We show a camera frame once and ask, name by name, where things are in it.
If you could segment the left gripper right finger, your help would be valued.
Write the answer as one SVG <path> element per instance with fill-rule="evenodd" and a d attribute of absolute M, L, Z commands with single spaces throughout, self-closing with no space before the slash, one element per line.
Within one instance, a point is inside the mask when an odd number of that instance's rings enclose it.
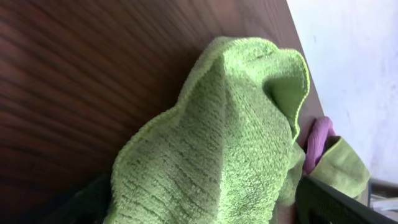
<path fill-rule="evenodd" d="M 298 183 L 295 204 L 299 224 L 397 224 L 312 177 Z"/>

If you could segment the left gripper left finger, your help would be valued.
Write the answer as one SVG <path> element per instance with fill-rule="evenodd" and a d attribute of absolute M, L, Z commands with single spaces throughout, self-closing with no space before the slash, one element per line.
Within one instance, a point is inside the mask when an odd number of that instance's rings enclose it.
<path fill-rule="evenodd" d="M 102 175 L 46 215 L 44 224 L 103 223 L 111 200 L 110 176 Z"/>

